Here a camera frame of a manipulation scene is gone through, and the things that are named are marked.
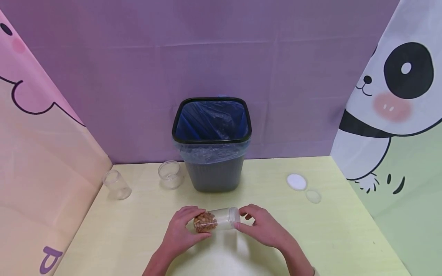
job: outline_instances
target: forearm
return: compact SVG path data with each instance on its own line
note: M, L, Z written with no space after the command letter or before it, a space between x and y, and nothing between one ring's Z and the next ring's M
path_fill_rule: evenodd
M315 274L312 265L295 239L278 249L286 260L290 276L313 276Z
M160 246L150 258L142 276L165 276L173 259L174 258Z

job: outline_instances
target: empty clear jar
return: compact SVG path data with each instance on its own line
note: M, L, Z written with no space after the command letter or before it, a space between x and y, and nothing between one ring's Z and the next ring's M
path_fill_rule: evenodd
M224 208L204 212L194 218L194 228L197 233L207 233L214 230L230 230L235 223L241 221L238 208Z
M103 176L103 184L109 189L109 196L112 199L123 200L130 196L132 189L124 181L120 172L110 170Z
M161 164L158 168L158 175L161 178L160 184L166 189L174 190L184 182L184 172L175 160Z

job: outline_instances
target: hand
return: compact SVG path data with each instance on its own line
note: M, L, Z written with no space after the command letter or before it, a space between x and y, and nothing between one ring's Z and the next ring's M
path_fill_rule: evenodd
M174 259L198 242L212 236L211 233L192 234L186 228L190 220L205 211L197 206L185 206L177 211L169 222L159 250Z
M240 215L246 216L246 220L254 218L255 221L252 226L236 223L235 228L239 232L251 236L265 246L282 250L285 245L295 242L292 235L290 235L290 233L284 229L284 227L282 227L266 209L254 204L249 204L240 208Z

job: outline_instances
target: yellow table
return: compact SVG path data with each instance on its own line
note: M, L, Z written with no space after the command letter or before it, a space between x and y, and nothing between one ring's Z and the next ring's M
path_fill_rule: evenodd
M322 276L409 276L331 157L246 160L233 192L204 194L188 177L177 190L159 186L159 164L115 165L133 191L107 199L103 187L61 261L56 276L139 276L174 212L254 203L299 241ZM286 183L300 173L322 194L313 204ZM218 232L176 259L169 275L288 275L284 259L236 230Z

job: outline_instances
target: left hand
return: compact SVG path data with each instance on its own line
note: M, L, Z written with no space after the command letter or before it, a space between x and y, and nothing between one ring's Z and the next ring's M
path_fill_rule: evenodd
M186 228L189 221L205 211L197 206L185 206L179 209L169 222L160 250L174 259L198 242L211 237L211 233L192 234Z

